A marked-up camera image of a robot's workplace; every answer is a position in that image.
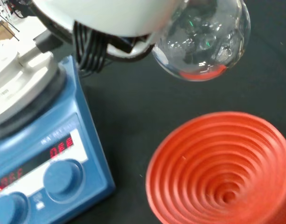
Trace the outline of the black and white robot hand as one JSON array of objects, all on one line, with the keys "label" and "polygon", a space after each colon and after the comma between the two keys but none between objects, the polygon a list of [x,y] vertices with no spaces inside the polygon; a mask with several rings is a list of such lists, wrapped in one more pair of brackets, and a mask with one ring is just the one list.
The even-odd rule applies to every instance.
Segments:
[{"label": "black and white robot hand", "polygon": [[145,58],[187,6],[183,0],[31,0],[30,10],[57,38],[73,46],[84,73],[106,61]]}]

